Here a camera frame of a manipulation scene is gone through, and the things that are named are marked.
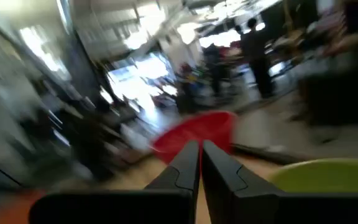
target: black cable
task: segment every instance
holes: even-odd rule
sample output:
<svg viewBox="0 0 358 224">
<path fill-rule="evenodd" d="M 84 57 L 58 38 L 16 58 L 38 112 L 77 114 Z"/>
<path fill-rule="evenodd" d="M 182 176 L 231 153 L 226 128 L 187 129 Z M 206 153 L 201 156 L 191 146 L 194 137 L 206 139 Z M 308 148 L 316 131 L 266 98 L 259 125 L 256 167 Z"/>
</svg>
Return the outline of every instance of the black cable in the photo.
<svg viewBox="0 0 358 224">
<path fill-rule="evenodd" d="M 9 180 L 11 180 L 11 181 L 15 182 L 17 185 L 23 187 L 23 185 L 22 185 L 19 181 L 15 180 L 13 177 L 11 177 L 9 174 L 7 174 L 6 172 L 4 172 L 2 169 L 0 169 L 0 172 L 1 172 L 2 174 L 4 174 Z"/>
</svg>

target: person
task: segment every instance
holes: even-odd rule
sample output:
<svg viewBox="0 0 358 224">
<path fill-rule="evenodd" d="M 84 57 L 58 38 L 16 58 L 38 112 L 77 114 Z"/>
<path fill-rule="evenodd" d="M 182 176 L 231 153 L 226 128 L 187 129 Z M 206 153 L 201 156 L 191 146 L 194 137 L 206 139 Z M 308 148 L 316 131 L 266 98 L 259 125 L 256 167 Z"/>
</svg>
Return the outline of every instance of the person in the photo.
<svg viewBox="0 0 358 224">
<path fill-rule="evenodd" d="M 209 72 L 211 73 L 211 87 L 214 91 L 216 97 L 221 94 L 221 78 L 223 73 L 221 72 L 221 67 L 218 65 L 220 61 L 219 49 L 212 43 L 207 49 L 204 51 L 204 55 L 206 58 L 206 66 L 208 67 Z"/>
<path fill-rule="evenodd" d="M 274 84 L 269 74 L 269 60 L 265 55 L 265 38 L 261 31 L 256 30 L 257 20 L 251 18 L 247 22 L 250 32 L 244 34 L 239 25 L 236 31 L 241 35 L 241 50 L 249 61 L 249 67 L 254 73 L 259 93 L 262 98 L 270 98 L 274 93 Z"/>
</svg>

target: black object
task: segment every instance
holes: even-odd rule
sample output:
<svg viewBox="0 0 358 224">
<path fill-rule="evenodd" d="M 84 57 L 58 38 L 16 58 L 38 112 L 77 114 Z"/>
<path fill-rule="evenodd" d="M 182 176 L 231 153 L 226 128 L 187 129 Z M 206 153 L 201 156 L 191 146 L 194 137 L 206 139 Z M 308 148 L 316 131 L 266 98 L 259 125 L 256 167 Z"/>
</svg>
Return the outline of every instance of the black object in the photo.
<svg viewBox="0 0 358 224">
<path fill-rule="evenodd" d="M 45 111 L 43 108 L 35 109 L 36 119 L 26 118 L 19 120 L 20 126 L 23 128 L 25 134 L 32 138 L 39 140 L 48 140 L 54 138 L 53 129 L 51 128 L 52 122 L 50 120 L 49 112 Z"/>
<path fill-rule="evenodd" d="M 212 224 L 358 223 L 358 194 L 283 192 L 210 141 L 204 142 L 202 170 Z"/>
<path fill-rule="evenodd" d="M 189 142 L 144 190 L 55 194 L 33 205 L 29 223 L 194 223 L 200 178 Z"/>
<path fill-rule="evenodd" d="M 298 88 L 310 125 L 358 124 L 358 66 L 345 72 L 310 74 L 300 79 Z"/>
<path fill-rule="evenodd" d="M 65 110 L 55 114 L 61 121 L 56 129 L 68 140 L 78 161 L 92 172 L 96 180 L 111 178 L 113 173 L 110 160 L 107 159 L 111 154 L 104 142 L 115 141 L 117 137 L 99 125 L 100 116 L 88 113 L 81 119 Z"/>
<path fill-rule="evenodd" d="M 291 194 L 246 169 L 211 141 L 203 182 L 212 224 L 358 223 L 358 194 Z M 189 142 L 144 190 L 57 194 L 39 200 L 29 223 L 194 223 L 198 143 Z"/>
<path fill-rule="evenodd" d="M 100 95 L 94 102 L 96 110 L 100 113 L 108 113 L 111 111 L 111 105 Z"/>
<path fill-rule="evenodd" d="M 295 29 L 308 27 L 312 22 L 319 19 L 316 1 L 291 0 L 287 3 Z M 285 19 L 284 13 L 284 1 L 279 1 L 268 7 L 263 10 L 260 15 L 266 24 L 264 32 L 268 39 L 275 40 L 287 34 L 288 29 L 285 26 L 287 20 Z"/>
</svg>

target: ceiling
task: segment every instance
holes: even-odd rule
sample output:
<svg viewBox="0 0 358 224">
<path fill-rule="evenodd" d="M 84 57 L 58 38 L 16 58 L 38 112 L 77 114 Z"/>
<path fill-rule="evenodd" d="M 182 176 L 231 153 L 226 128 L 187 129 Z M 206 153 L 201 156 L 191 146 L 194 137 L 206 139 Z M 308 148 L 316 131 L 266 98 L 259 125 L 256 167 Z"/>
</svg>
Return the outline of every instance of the ceiling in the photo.
<svg viewBox="0 0 358 224">
<path fill-rule="evenodd" d="M 165 14 L 165 19 L 183 9 L 182 0 L 67 0 L 74 26 L 92 59 L 113 57 L 128 52 L 125 40 L 143 30 L 140 19 L 152 15 L 153 7 Z M 217 4 L 222 0 L 208 0 Z M 244 0 L 275 2 L 277 0 Z M 200 6 L 206 0 L 194 0 Z M 49 39 L 65 35 L 56 0 L 0 0 L 0 12 L 8 18 L 15 29 L 38 26 Z M 181 12 L 180 22 L 200 20 L 194 11 Z"/>
</svg>

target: gray floor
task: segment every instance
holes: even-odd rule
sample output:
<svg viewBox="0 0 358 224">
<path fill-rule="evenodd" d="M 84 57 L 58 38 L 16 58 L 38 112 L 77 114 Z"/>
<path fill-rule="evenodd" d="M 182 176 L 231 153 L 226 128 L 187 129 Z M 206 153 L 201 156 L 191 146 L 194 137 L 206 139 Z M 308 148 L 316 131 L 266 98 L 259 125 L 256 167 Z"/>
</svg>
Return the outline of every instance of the gray floor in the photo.
<svg viewBox="0 0 358 224">
<path fill-rule="evenodd" d="M 278 92 L 283 93 L 291 90 L 296 76 L 301 75 L 305 70 L 315 68 L 313 63 L 316 62 L 296 67 L 290 73 L 276 78 Z M 230 105 L 221 108 L 229 111 L 244 108 L 236 124 L 234 143 L 298 154 L 310 159 L 358 158 L 358 125 L 310 129 L 301 121 L 289 121 L 289 116 L 293 113 L 292 106 L 296 92 L 291 92 L 268 106 L 258 108 L 249 106 L 260 100 L 256 88 L 252 85 L 244 86 L 241 96 L 237 97 Z M 155 127 L 158 127 L 155 129 L 156 136 L 158 136 L 182 119 L 183 117 L 174 111 L 161 112 L 157 110 L 150 121 L 156 124 Z M 332 141 L 322 143 L 327 139 L 332 139 Z"/>
</svg>

